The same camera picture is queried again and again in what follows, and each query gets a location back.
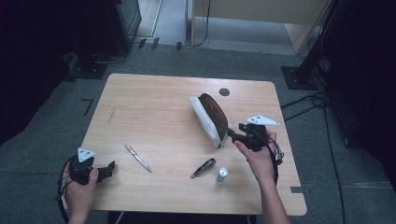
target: black cable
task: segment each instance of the black cable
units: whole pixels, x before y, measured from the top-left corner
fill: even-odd
[[[278,178],[279,178],[279,173],[278,173],[278,170],[277,170],[277,166],[278,166],[279,164],[281,164],[282,161],[276,159],[275,153],[271,150],[269,144],[266,143],[267,141],[266,141],[259,133],[257,133],[256,131],[254,131],[254,130],[252,130],[252,129],[248,129],[248,131],[254,133],[256,136],[259,136],[260,139],[265,143],[265,147],[268,149],[268,151],[269,151],[269,153],[270,153],[271,161],[272,161],[272,163],[273,163],[273,168],[274,168],[274,181],[275,181],[275,185],[276,185],[276,184],[277,184],[277,180],[278,180]],[[272,138],[270,138],[270,139],[275,143],[275,145],[276,145],[276,150],[279,152],[279,147],[278,147],[276,141],[274,141],[274,139],[272,139]]]
[[[197,44],[197,45],[194,45],[193,47],[194,48],[198,48],[198,47],[200,47],[202,44],[204,44],[204,42],[206,41],[206,39],[207,39],[207,35],[209,34],[209,13],[210,13],[210,0],[209,0],[209,6],[207,6],[207,14],[206,14],[206,24],[204,23],[204,26],[205,26],[205,29],[206,29],[206,35],[205,35],[205,38],[204,38],[204,40],[201,42],[201,43],[199,43],[199,44]]]
[[[288,107],[290,105],[295,105],[295,104],[297,104],[297,103],[299,103],[301,101],[305,101],[305,100],[311,100],[311,102],[312,102],[312,104],[314,106],[304,110],[304,112],[306,112],[306,111],[308,111],[308,110],[310,110],[312,108],[316,108],[316,107],[323,108],[323,113],[324,113],[324,118],[325,118],[325,123],[326,123],[327,139],[328,139],[328,143],[329,143],[330,153],[331,153],[331,156],[332,156],[332,166],[334,168],[335,178],[337,179],[337,187],[338,187],[338,191],[339,191],[339,194],[340,194],[341,211],[342,211],[342,215],[343,215],[343,223],[345,224],[347,220],[346,220],[346,212],[345,212],[345,204],[344,204],[344,195],[343,195],[343,190],[342,190],[342,187],[341,187],[340,176],[338,174],[337,166],[335,164],[335,158],[334,158],[334,153],[333,153],[333,148],[332,148],[332,140],[331,140],[331,137],[330,137],[329,121],[327,119],[327,113],[326,113],[326,108],[327,108],[326,106],[327,106],[327,103],[328,103],[328,98],[327,97],[320,97],[319,96],[320,94],[324,94],[324,92],[317,92],[317,93],[315,93],[315,94],[313,94],[311,96],[305,96],[305,97],[303,97],[303,98],[301,98],[301,99],[299,99],[297,101],[290,102],[288,104],[282,105],[281,108],[286,108],[286,107]],[[303,114],[304,112],[300,112],[297,115],[292,116],[290,119],[295,118],[298,115]]]
[[[120,58],[118,58],[117,60],[114,61],[108,61],[108,62],[100,62],[100,61],[94,61],[95,63],[118,63],[120,62],[122,59],[124,59],[126,56],[126,52],[122,54],[122,56]]]
[[[278,165],[280,165],[283,162],[283,157],[284,157],[285,154],[282,152],[282,150],[280,150],[279,144],[274,139],[272,139],[269,136],[268,136],[268,138],[271,139],[273,141],[273,143],[275,144],[275,146],[276,146],[276,152],[277,152],[276,153],[276,163]]]
[[[335,165],[334,153],[333,153],[333,150],[332,150],[332,141],[331,141],[331,138],[330,138],[329,122],[327,120],[326,107],[323,109],[323,111],[324,111],[323,113],[324,113],[324,119],[325,119],[325,123],[326,123],[327,139],[328,139],[328,142],[329,142],[330,153],[332,155],[332,166],[334,168],[335,177],[337,179],[338,191],[340,193],[341,212],[343,214],[343,223],[345,224],[347,221],[346,221],[346,211],[345,211],[345,206],[344,206],[344,195],[343,195],[343,190],[341,188],[340,176],[338,174],[337,166]]]
[[[69,217],[66,214],[66,211],[64,209],[64,201],[62,200],[62,196],[64,195],[64,189],[67,187],[67,185],[63,186],[64,170],[66,168],[67,163],[69,163],[71,160],[73,160],[76,156],[77,155],[73,155],[69,159],[66,160],[66,162],[64,163],[64,166],[62,167],[62,171],[61,171],[61,173],[59,175],[59,179],[58,179],[58,194],[56,196],[56,200],[58,201],[59,210],[61,212],[62,217],[64,218],[65,223],[69,222]]]
[[[70,178],[71,181],[70,181],[68,184],[66,184],[66,185],[62,188],[62,194],[64,194],[64,190],[66,189],[66,187],[69,186],[71,183],[74,182],[74,179],[72,179],[72,177],[69,176],[69,177],[67,177],[67,178]]]
[[[303,110],[303,111],[301,111],[301,112],[299,112],[299,113],[297,113],[297,114],[295,114],[295,115],[293,115],[293,116],[291,116],[291,117],[289,117],[287,119],[284,119],[284,121],[287,121],[289,119],[294,119],[294,118],[296,118],[296,117],[298,117],[298,116],[310,111],[313,108],[317,108],[317,107],[322,108],[322,107],[324,107],[326,105],[326,102],[327,102],[328,99],[327,99],[326,96],[321,97],[320,96],[321,94],[325,94],[325,92],[320,91],[320,92],[317,92],[317,93],[315,93],[313,95],[305,96],[305,97],[303,97],[303,98],[301,98],[299,100],[296,100],[296,101],[290,102],[288,104],[282,105],[280,108],[284,109],[284,108],[286,108],[288,106],[295,105],[297,103],[300,103],[302,101],[307,101],[307,100],[310,100],[311,103],[313,104],[313,106],[311,106],[311,107],[309,107],[309,108],[307,108],[307,109],[305,109],[305,110]]]

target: wooden table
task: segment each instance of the wooden table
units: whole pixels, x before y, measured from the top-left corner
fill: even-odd
[[[226,88],[229,96],[221,96]],[[285,153],[277,188],[292,216],[306,212],[289,138],[273,83],[195,77],[113,74],[108,78],[87,131],[83,148],[96,152],[94,167],[116,161],[113,176],[98,184],[96,210],[208,214],[261,214],[259,185],[231,138],[214,148],[195,117],[189,98],[209,92],[237,129],[257,114],[281,121],[269,127]],[[148,163],[141,166],[124,144]],[[216,165],[190,179],[210,158]],[[229,174],[216,183],[220,167]]]

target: silver pen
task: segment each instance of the silver pen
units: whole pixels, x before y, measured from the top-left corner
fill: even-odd
[[[148,164],[143,161],[142,159],[140,159],[140,157],[137,156],[137,152],[134,151],[134,149],[129,146],[129,145],[125,145],[126,149],[128,149],[132,155],[134,156],[134,158],[140,163],[142,164],[143,167],[145,167],[146,170],[148,170],[150,173],[152,173],[151,168],[149,168]]]

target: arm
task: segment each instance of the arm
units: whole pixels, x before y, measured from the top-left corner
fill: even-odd
[[[70,162],[64,169],[64,179],[66,179],[66,192],[64,197],[70,210],[69,224],[87,223],[88,216],[93,206],[98,169],[93,169],[90,173],[90,182],[87,185],[80,185],[71,181],[69,174]]]
[[[268,135],[276,141],[276,133],[267,130]],[[274,181],[274,167],[270,158],[270,152],[265,148],[258,152],[249,150],[243,143],[235,141],[234,144],[247,158],[250,169],[259,182],[262,194],[262,215],[265,223],[290,223],[285,207],[279,198]],[[276,153],[276,144],[269,144],[271,150]]]

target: black screwdriver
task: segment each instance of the black screwdriver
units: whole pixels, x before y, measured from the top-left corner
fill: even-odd
[[[215,165],[216,160],[214,158],[208,160],[207,162],[204,163],[204,165],[200,166],[198,168],[197,171],[195,171],[195,173],[193,175],[191,175],[191,179],[193,179],[194,177],[200,175],[201,173],[203,173],[204,171],[208,170],[210,167],[212,167],[213,165]]]

